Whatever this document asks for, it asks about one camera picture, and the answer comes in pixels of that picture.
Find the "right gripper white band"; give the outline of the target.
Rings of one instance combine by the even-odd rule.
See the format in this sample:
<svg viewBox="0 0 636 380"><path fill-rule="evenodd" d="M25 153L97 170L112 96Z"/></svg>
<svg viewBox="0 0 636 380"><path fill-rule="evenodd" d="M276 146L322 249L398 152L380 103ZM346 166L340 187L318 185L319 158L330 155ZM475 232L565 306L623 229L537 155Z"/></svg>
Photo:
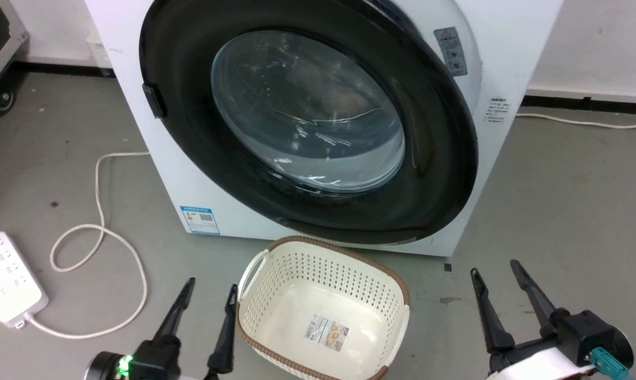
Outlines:
<svg viewBox="0 0 636 380"><path fill-rule="evenodd" d="M611 379L631 379L634 351L626 335L590 310L571 315L556 309L518 260L510 260L518 286L525 291L540 324L540 334L548 337L516 344L506 332L489 300L489 290L478 269L471 269L471 281L485 340L490 355L489 375L503 374L536 354L555 354L570 363L574 373L567 378L581 378L595 373Z"/></svg>

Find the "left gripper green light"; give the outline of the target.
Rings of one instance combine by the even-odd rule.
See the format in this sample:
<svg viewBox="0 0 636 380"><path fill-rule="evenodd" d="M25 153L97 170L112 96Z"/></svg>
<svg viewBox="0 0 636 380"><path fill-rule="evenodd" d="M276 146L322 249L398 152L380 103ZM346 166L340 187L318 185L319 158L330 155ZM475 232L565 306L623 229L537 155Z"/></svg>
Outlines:
<svg viewBox="0 0 636 380"><path fill-rule="evenodd" d="M143 341L132 355L101 351L84 371L85 379L179 379L178 358L181 340L176 333L189 307L195 288L189 278L170 307L153 340ZM215 349L207 360L208 373L231 373L234 366L236 301L238 285L233 284L224 306L224 321Z"/></svg>

